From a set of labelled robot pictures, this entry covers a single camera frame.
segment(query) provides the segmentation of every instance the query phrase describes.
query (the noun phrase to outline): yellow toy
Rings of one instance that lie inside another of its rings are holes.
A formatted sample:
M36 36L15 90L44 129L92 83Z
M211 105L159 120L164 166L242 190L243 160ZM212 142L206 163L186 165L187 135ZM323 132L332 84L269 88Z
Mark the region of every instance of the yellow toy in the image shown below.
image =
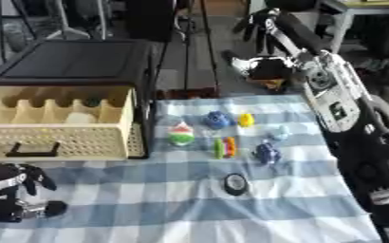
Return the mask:
M242 127L250 127L255 124L255 119L252 114L242 114L239 117L239 125Z

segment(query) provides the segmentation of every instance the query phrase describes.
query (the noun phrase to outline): beige plastic basket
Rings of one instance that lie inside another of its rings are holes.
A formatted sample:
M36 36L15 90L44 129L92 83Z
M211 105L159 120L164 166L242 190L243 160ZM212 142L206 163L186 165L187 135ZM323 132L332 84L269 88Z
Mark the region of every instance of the beige plastic basket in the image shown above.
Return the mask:
M0 86L0 160L141 157L135 101L128 86Z

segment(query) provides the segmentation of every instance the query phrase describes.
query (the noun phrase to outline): blue toy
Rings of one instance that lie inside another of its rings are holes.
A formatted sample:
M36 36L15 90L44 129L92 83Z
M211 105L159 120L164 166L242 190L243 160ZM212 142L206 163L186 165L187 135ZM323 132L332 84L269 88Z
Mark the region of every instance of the blue toy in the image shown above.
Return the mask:
M276 150L271 145L271 143L266 140L256 146L255 152L252 153L263 164L273 164L275 162L278 162L282 158L280 151Z
M204 120L205 124L213 130L219 130L234 124L234 121L221 111L210 112Z

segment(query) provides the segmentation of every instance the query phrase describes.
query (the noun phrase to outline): black tape roll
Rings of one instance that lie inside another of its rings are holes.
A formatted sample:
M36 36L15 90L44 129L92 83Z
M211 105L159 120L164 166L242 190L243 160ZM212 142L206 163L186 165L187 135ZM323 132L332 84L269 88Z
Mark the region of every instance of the black tape roll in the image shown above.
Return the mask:
M224 190L232 196L241 196L248 189L248 182L240 174L230 174L224 178Z

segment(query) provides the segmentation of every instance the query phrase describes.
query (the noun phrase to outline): tablecloth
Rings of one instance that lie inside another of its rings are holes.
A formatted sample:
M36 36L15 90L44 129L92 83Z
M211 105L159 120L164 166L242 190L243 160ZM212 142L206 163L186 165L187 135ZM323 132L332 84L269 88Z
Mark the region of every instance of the tablecloth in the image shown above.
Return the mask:
M234 118L251 113L255 125L210 130L202 118L214 110ZM185 147L167 139L181 121L195 133ZM261 164L251 152L280 125L291 133L275 143L283 157ZM27 200L63 200L68 212L0 223L0 243L380 242L300 96L162 101L155 130L147 160L38 163L59 189L40 189ZM215 159L214 138L228 136L235 137L238 155ZM248 180L248 192L231 196L223 190L231 173Z

